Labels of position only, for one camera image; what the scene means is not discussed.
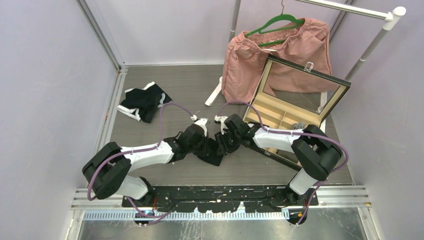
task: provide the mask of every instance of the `metal floor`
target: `metal floor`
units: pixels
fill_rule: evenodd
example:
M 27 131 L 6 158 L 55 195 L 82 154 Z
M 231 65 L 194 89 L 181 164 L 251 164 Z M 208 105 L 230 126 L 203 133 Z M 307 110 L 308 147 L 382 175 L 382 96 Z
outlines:
M 222 65 L 131 66 L 128 68 L 123 91 L 142 89 L 146 84 L 156 82 L 175 103 L 185 106 L 200 118 L 209 118 L 209 134 L 215 134 L 220 128 L 214 124 L 213 119 L 226 101 L 221 94 L 212 106 L 206 106 L 205 101 L 217 86 L 222 68 Z M 228 105 L 222 115 L 235 113 L 243 116 L 246 108 L 239 104 Z M 163 136 L 175 136 L 191 123 L 190 116 L 184 110 L 168 106 L 163 112 Z M 159 112 L 152 123 L 137 122 L 117 112 L 110 140 L 125 147 L 154 144 L 160 137 L 159 126 Z M 327 118 L 326 134 L 338 140 L 331 117 Z M 284 185 L 295 174 L 295 170 L 242 146 L 238 151 L 225 156 L 219 167 L 190 154 L 175 164 L 156 164 L 130 173 L 134 177 L 145 177 L 154 186 Z M 345 166 L 332 173 L 327 184 L 352 184 L 348 168 Z
M 299 228 L 286 220 L 163 221 L 138 228 L 133 221 L 83 221 L 79 240 L 366 240 L 356 208 L 311 208 Z

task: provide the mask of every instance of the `black garment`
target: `black garment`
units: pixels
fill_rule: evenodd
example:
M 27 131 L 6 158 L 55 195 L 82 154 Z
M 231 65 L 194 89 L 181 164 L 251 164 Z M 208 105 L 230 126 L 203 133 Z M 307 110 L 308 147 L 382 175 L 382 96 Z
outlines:
M 158 108 L 171 101 L 170 96 L 155 82 L 151 82 L 143 89 L 126 90 L 125 100 L 120 103 L 118 110 L 137 121 L 151 123 Z

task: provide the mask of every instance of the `black mounting plate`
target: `black mounting plate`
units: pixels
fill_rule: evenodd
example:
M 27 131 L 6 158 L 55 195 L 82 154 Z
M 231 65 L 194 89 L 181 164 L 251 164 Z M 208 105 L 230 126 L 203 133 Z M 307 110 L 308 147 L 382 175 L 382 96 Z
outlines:
M 226 185 L 226 186 L 153 186 L 153 198 L 148 204 L 134 201 L 137 207 L 152 207 L 156 197 L 156 207 L 160 212 L 177 211 L 192 213 L 195 208 L 200 213 L 212 210 L 214 213 L 235 212 L 243 202 L 246 213 L 280 212 L 280 207 L 287 206 L 282 199 L 284 185 Z M 313 192 L 310 188 L 305 199 L 308 200 Z M 318 205 L 314 197 L 311 206 Z M 131 208 L 125 198 L 122 206 Z M 293 206 L 305 206 L 305 201 Z

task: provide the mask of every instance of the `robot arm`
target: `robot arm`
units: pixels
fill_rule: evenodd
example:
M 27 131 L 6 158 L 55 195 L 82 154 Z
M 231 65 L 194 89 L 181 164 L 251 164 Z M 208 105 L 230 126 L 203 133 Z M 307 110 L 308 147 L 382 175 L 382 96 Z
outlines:
M 275 148 L 294 153 L 302 169 L 287 185 L 284 194 L 291 204 L 304 200 L 304 194 L 318 181 L 325 181 L 342 157 L 342 150 L 336 145 L 316 138 L 301 135 L 271 133 L 281 131 L 270 127 L 261 128 L 258 123 L 245 123 L 236 114 L 229 117 L 216 116 L 215 122 L 221 124 L 221 132 L 215 135 L 220 143 L 221 153 L 226 155 L 235 151 L 239 145 L 249 148 Z M 305 129 L 292 130 L 326 137 L 315 125 Z
M 106 144 L 82 169 L 88 182 L 99 165 L 119 152 L 131 153 L 116 157 L 111 164 L 101 169 L 93 184 L 93 191 L 98 199 L 105 199 L 113 194 L 142 199 L 150 190 L 149 182 L 143 177 L 127 175 L 129 172 L 153 164 L 167 164 L 182 160 L 193 153 L 201 160 L 219 166 L 223 156 L 216 156 L 218 144 L 207 133 L 207 118 L 200 118 L 175 137 L 161 141 L 158 148 L 143 152 L 157 144 L 136 147 L 119 147 L 116 142 Z

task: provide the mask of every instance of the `gray floor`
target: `gray floor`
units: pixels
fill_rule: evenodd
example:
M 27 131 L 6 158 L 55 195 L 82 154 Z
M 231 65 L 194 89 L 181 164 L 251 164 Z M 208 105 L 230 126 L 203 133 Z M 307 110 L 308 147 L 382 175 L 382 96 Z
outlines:
M 147 83 L 156 82 L 174 102 L 182 104 L 198 117 L 209 118 L 209 134 L 219 131 L 213 118 L 226 102 L 219 95 L 215 103 L 208 107 L 205 100 L 217 86 L 222 75 L 222 65 L 183 65 L 183 66 L 133 66 L 128 69 L 123 89 L 143 88 Z M 232 104 L 222 111 L 223 115 L 243 116 L 246 106 Z M 163 114 L 163 136 L 175 136 L 190 124 L 189 115 L 176 106 L 168 106 Z M 114 122 L 111 141 L 119 146 L 133 147 L 156 143 L 160 137 L 159 114 L 152 123 L 137 122 L 118 112 Z M 329 117 L 326 124 L 329 137 L 338 140 L 333 121 Z M 193 155 L 175 164 L 156 164 L 130 173 L 143 176 L 152 185 L 284 185 L 296 174 L 270 158 L 250 149 L 240 149 L 227 155 L 221 166 L 213 166 Z M 352 184 L 347 167 L 332 173 L 328 184 Z

